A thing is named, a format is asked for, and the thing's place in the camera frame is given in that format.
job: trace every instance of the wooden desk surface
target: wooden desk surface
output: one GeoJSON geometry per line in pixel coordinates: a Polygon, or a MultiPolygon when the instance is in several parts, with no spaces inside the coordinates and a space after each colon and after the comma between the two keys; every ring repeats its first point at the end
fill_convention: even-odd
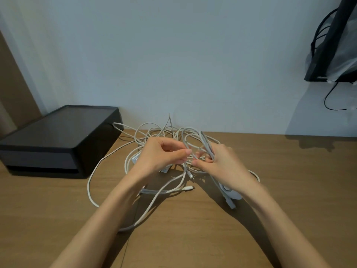
{"type": "MultiPolygon", "coordinates": [[[[332,267],[357,267],[357,140],[208,133],[233,147],[332,267]]],[[[111,150],[122,145],[118,140],[111,150]]],[[[103,161],[91,183],[101,203],[124,175],[128,145],[103,161]]],[[[159,177],[165,183],[180,168],[159,177]]],[[[0,266],[48,267],[93,214],[87,180],[11,176],[0,167],[0,266]]],[[[161,197],[134,231],[117,235],[109,267],[279,267],[252,209],[230,210],[211,180],[161,197]]],[[[140,217],[152,196],[137,199],[127,217],[140,217]]]]}

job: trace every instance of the person's right hand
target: person's right hand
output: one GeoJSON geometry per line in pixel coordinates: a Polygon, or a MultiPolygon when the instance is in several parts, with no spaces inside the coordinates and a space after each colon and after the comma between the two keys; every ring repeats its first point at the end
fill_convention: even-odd
{"type": "MultiPolygon", "coordinates": [[[[193,160],[193,166],[202,169],[215,177],[220,183],[238,193],[247,193],[247,190],[258,183],[256,178],[249,173],[247,168],[239,160],[232,148],[223,144],[210,144],[215,155],[215,160],[213,161],[206,153],[205,161],[193,160]]],[[[196,152],[198,158],[203,154],[203,151],[196,152]]]]}

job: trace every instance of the forearm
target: forearm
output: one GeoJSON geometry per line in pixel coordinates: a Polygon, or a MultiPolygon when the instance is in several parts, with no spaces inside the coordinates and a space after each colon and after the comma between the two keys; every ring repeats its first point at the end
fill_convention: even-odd
{"type": "Polygon", "coordinates": [[[330,267],[263,186],[256,181],[251,186],[253,189],[248,190],[243,197],[262,222],[282,266],[330,267]]]}
{"type": "Polygon", "coordinates": [[[113,189],[51,268],[100,267],[142,184],[130,173],[113,189]]]}

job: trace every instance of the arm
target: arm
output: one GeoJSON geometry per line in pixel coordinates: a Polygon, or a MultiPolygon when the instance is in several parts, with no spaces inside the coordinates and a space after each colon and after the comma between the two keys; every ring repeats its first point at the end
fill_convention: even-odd
{"type": "Polygon", "coordinates": [[[233,150],[225,145],[211,145],[215,161],[206,155],[205,162],[194,160],[192,164],[243,196],[262,222],[282,266],[330,268],[264,187],[252,178],[233,150]]]}
{"type": "Polygon", "coordinates": [[[169,164],[183,163],[191,152],[182,142],[163,137],[149,138],[135,166],[74,236],[51,268],[100,267],[140,189],[153,173],[169,164]]]}

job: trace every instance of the tangled white cables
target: tangled white cables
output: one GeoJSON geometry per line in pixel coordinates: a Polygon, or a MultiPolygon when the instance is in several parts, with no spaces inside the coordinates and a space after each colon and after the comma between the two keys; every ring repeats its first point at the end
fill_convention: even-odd
{"type": "MultiPolygon", "coordinates": [[[[165,133],[167,134],[170,134],[172,135],[172,138],[175,139],[175,140],[179,140],[179,137],[180,137],[180,132],[181,132],[181,140],[182,142],[185,144],[185,146],[187,148],[197,148],[199,150],[203,150],[205,152],[207,152],[210,157],[214,160],[214,154],[213,154],[213,151],[212,151],[212,148],[209,144],[209,140],[211,140],[212,142],[215,142],[217,144],[220,144],[220,142],[210,136],[206,136],[202,131],[198,131],[194,128],[191,128],[191,127],[186,127],[186,128],[175,128],[172,126],[172,122],[171,122],[171,117],[169,116],[168,118],[168,121],[166,122],[166,125],[163,126],[162,128],[160,126],[158,126],[157,124],[155,123],[151,123],[151,122],[147,122],[147,123],[144,123],[142,125],[139,126],[139,128],[137,129],[134,129],[130,126],[127,126],[125,124],[122,124],[122,123],[116,123],[114,122],[113,123],[113,126],[114,128],[116,128],[117,130],[121,131],[122,133],[130,136],[133,138],[133,141],[131,142],[128,142],[128,143],[125,143],[124,145],[120,146],[119,148],[115,149],[114,151],[112,151],[111,153],[107,154],[105,157],[103,157],[99,162],[98,164],[96,165],[96,167],[94,168],[92,174],[90,175],[89,179],[88,179],[88,183],[87,183],[87,193],[88,193],[88,197],[89,197],[89,200],[91,201],[91,203],[93,205],[95,205],[96,207],[99,207],[99,205],[97,203],[94,202],[94,200],[92,199],[91,197],[91,194],[90,194],[90,182],[92,180],[92,177],[93,177],[93,174],[94,172],[96,171],[96,169],[98,168],[99,164],[107,157],[109,157],[110,155],[112,155],[114,152],[118,151],[119,149],[121,149],[122,147],[126,146],[126,145],[129,145],[131,143],[137,143],[139,146],[135,149],[133,149],[129,154],[128,156],[126,157],[125,159],[125,163],[124,163],[124,170],[125,170],[125,173],[127,174],[129,172],[129,165],[130,165],[130,161],[133,160],[133,158],[137,158],[137,156],[140,154],[141,152],[141,149],[144,147],[145,143],[146,143],[146,140],[151,137],[151,136],[156,136],[156,137],[159,137],[159,136],[163,136],[165,137],[165,133]],[[140,131],[140,128],[146,124],[152,124],[152,125],[155,125],[156,127],[152,127],[151,129],[149,129],[147,131],[147,133],[145,134],[144,132],[140,131]],[[124,132],[123,130],[119,129],[118,127],[116,127],[116,125],[122,125],[124,127],[127,127],[127,128],[130,128],[132,130],[135,130],[135,134],[134,135],[130,135],[126,132],[124,132]],[[142,138],[137,138],[137,134],[140,133],[143,135],[142,138]],[[187,141],[187,138],[188,137],[192,137],[194,139],[197,139],[199,141],[202,142],[203,144],[203,147],[198,147],[198,146],[195,146],[191,143],[189,143],[187,141]]],[[[143,193],[143,194],[154,194],[154,198],[152,199],[151,203],[149,204],[149,206],[147,207],[147,209],[145,210],[145,212],[142,214],[142,216],[131,226],[128,226],[126,228],[121,228],[119,231],[122,232],[122,231],[127,231],[127,230],[130,230],[132,228],[134,228],[136,225],[138,225],[144,218],[145,218],[145,215],[148,213],[148,211],[151,209],[152,205],[154,204],[156,198],[158,197],[159,194],[170,194],[170,193],[173,193],[173,192],[180,192],[180,191],[188,191],[188,190],[192,190],[194,189],[193,186],[185,186],[185,187],[181,187],[182,184],[184,183],[184,180],[185,180],[185,177],[186,177],[186,174],[190,177],[190,179],[193,179],[193,175],[192,173],[204,173],[206,174],[206,172],[204,171],[199,171],[199,170],[196,170],[194,168],[192,168],[192,165],[191,165],[191,162],[192,160],[194,159],[198,159],[197,156],[192,153],[189,157],[188,157],[188,160],[187,162],[183,163],[182,164],[182,167],[184,169],[183,173],[171,180],[169,180],[165,185],[163,185],[163,187],[161,187],[159,190],[149,190],[149,189],[145,189],[145,187],[143,187],[141,190],[140,190],[140,193],[143,193]],[[181,178],[181,181],[180,183],[173,189],[170,189],[170,190],[164,190],[167,185],[169,185],[171,182],[173,182],[174,180],[178,180],[181,178]]],[[[257,180],[259,181],[259,177],[252,171],[250,171],[256,178],[257,180]]],[[[220,183],[218,183],[212,176],[211,176],[213,182],[216,184],[216,186],[218,187],[218,189],[221,191],[222,195],[225,197],[226,199],[226,202],[228,203],[228,205],[231,207],[231,209],[235,208],[235,204],[233,203],[232,199],[230,198],[230,194],[231,194],[231,191],[229,188],[226,188],[225,186],[222,186],[220,183]]]]}

